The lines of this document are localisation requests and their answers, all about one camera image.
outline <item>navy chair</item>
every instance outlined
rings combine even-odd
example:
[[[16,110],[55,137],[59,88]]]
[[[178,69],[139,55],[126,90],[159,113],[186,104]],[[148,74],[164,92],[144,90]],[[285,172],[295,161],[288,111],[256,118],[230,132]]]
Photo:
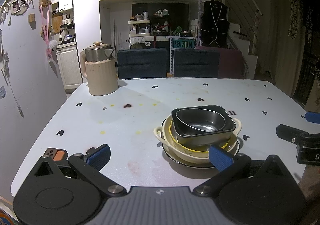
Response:
[[[124,49],[117,57],[119,79],[167,77],[165,48]]]
[[[175,77],[217,78],[220,53],[214,50],[177,48],[173,54]]]

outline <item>chair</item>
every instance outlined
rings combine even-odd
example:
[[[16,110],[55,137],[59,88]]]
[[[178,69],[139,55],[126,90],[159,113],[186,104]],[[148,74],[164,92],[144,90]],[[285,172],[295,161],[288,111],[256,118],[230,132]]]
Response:
[[[117,57],[119,79],[167,77],[165,48],[124,49]]]
[[[237,49],[197,46],[200,50],[215,50],[220,53],[218,78],[245,79],[247,65]]]
[[[177,48],[174,50],[175,77],[217,78],[220,54],[214,50]]]

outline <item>lid knob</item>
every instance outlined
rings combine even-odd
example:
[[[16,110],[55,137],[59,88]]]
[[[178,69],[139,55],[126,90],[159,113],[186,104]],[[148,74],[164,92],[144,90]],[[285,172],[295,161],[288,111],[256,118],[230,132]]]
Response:
[[[100,46],[101,43],[102,43],[101,41],[96,41],[93,44],[96,45],[96,47],[98,47],[98,46]]]

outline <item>kitchen counter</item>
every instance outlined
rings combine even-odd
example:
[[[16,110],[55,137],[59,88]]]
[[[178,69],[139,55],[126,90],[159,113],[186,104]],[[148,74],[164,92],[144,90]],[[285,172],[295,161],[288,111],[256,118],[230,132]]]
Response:
[[[70,43],[66,43],[66,44],[58,44],[58,47],[56,49],[59,50],[59,49],[65,48],[65,47],[73,46],[75,44],[76,44],[75,41],[70,42]]]
[[[11,185],[22,182],[49,147],[86,154],[107,143],[111,159],[100,173],[124,186],[189,186],[191,190],[217,173],[173,162],[163,152],[153,129],[175,108],[221,105],[238,118],[240,153],[265,160],[278,155],[299,182],[305,165],[296,160],[296,145],[276,135],[279,124],[319,133],[320,125],[303,117],[306,111],[269,82],[218,78],[151,78],[119,80],[109,95],[92,96],[80,85],[44,128]]]

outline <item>cutting board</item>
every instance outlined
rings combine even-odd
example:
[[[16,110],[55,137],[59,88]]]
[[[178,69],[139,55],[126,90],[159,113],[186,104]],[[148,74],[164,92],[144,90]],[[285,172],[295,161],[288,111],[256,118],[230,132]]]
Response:
[[[60,25],[62,25],[62,16],[57,14],[52,15],[53,34],[60,32]]]

